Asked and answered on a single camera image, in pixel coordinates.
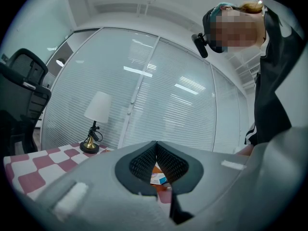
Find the white lamp shade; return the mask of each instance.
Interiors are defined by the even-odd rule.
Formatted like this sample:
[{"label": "white lamp shade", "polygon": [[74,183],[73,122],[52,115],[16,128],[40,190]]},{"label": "white lamp shade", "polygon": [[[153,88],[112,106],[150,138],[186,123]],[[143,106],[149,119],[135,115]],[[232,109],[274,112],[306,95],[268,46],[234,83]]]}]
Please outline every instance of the white lamp shade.
[{"label": "white lamp shade", "polygon": [[88,105],[84,116],[93,121],[102,123],[108,122],[112,97],[106,93],[98,91]]}]

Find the office chair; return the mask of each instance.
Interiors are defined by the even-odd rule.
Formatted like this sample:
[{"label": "office chair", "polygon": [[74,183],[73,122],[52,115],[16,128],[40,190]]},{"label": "office chair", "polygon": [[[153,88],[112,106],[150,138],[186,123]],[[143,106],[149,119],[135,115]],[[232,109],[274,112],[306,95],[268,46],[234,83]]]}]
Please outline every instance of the office chair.
[{"label": "office chair", "polygon": [[0,64],[2,156],[15,155],[15,143],[20,141],[24,153],[38,150],[32,134],[39,116],[51,98],[51,92],[40,85],[28,83],[28,77]]},{"label": "office chair", "polygon": [[30,84],[42,85],[48,73],[47,66],[34,53],[27,49],[19,49],[8,60],[7,66],[21,74]]}]

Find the black lamp cord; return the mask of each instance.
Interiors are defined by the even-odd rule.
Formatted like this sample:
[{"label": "black lamp cord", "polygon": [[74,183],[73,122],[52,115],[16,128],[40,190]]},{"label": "black lamp cord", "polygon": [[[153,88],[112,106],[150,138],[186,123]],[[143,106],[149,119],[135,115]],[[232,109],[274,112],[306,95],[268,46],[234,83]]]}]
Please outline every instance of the black lamp cord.
[{"label": "black lamp cord", "polygon": [[94,121],[93,122],[93,126],[89,130],[87,138],[83,142],[85,142],[90,136],[92,136],[93,138],[97,137],[95,133],[99,133],[101,135],[101,137],[102,137],[101,140],[95,140],[95,141],[101,142],[103,140],[103,135],[99,131],[96,131],[96,129],[100,129],[100,127],[97,127],[96,126],[96,121]]}]

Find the checkered tablecloth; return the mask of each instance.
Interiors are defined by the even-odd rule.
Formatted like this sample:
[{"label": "checkered tablecloth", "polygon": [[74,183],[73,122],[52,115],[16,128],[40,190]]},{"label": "checkered tablecloth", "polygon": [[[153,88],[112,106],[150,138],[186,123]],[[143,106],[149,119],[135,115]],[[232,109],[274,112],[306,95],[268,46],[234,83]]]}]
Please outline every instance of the checkered tablecloth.
[{"label": "checkered tablecloth", "polygon": [[[14,188],[35,200],[53,181],[75,166],[97,154],[113,151],[100,145],[97,154],[88,154],[80,150],[80,143],[29,154],[7,156],[3,159],[7,178]],[[156,188],[159,204],[168,211],[171,203],[171,191]]]}]

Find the table lamp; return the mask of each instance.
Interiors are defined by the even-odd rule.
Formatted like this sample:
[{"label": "table lamp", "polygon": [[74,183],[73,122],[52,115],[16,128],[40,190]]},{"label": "table lamp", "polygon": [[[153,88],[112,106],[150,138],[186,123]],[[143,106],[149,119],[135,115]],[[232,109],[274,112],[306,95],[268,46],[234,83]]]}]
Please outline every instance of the table lamp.
[{"label": "table lamp", "polygon": [[[96,131],[96,129],[100,129],[100,127],[96,126],[96,122],[97,121],[101,123],[108,122],[110,106],[111,106],[111,96],[101,91],[98,91],[94,95],[92,101],[88,105],[84,113],[84,116],[86,118],[93,120],[94,122],[89,130],[88,137],[82,143],[80,143],[80,149],[83,152],[90,154],[98,153],[99,146],[93,142],[93,139],[95,141],[102,141],[103,136],[100,132]],[[98,139],[95,132],[100,133],[100,135],[102,136],[101,140]]]}]

